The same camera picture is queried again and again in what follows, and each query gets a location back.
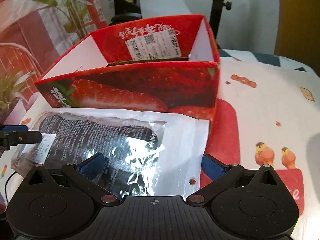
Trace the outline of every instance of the white sticker label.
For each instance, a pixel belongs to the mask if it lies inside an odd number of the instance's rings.
[[[125,42],[133,60],[180,57],[181,51],[174,29],[149,33]]]
[[[32,160],[35,163],[44,164],[45,159],[48,156],[50,151],[51,145],[56,138],[56,134],[50,133],[41,133],[42,134],[42,141],[41,143],[31,143],[27,144],[21,155],[32,153]]]

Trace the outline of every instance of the clear plastic package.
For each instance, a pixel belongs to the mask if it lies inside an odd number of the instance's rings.
[[[154,195],[164,128],[163,121],[44,112],[32,127],[42,133],[42,142],[20,146],[11,160],[12,169],[25,176],[35,163],[59,169],[101,152],[106,164],[98,185],[121,199]]]

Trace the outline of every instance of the cartoon bird print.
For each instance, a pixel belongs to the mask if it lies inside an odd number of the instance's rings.
[[[273,166],[275,152],[262,142],[256,144],[255,160],[258,165],[270,164]]]
[[[287,169],[295,169],[296,168],[296,156],[290,151],[287,147],[283,147],[281,149],[281,162],[284,167]]]

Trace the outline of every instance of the ridged black surface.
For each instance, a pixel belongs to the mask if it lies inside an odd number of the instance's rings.
[[[105,207],[95,221],[68,240],[221,240],[205,208],[191,207],[180,196],[126,197]]]

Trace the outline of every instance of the black cable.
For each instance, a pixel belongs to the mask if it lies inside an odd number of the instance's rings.
[[[14,173],[12,173],[10,176],[9,176],[9,178],[7,179],[7,181],[5,182],[5,184],[4,184],[4,195],[5,195],[5,200],[7,201],[7,204],[9,203],[9,201],[8,201],[8,196],[7,196],[7,184],[8,184],[8,182],[9,182],[9,180],[12,178],[12,176],[14,175],[14,174],[16,174],[17,172],[15,171]]]

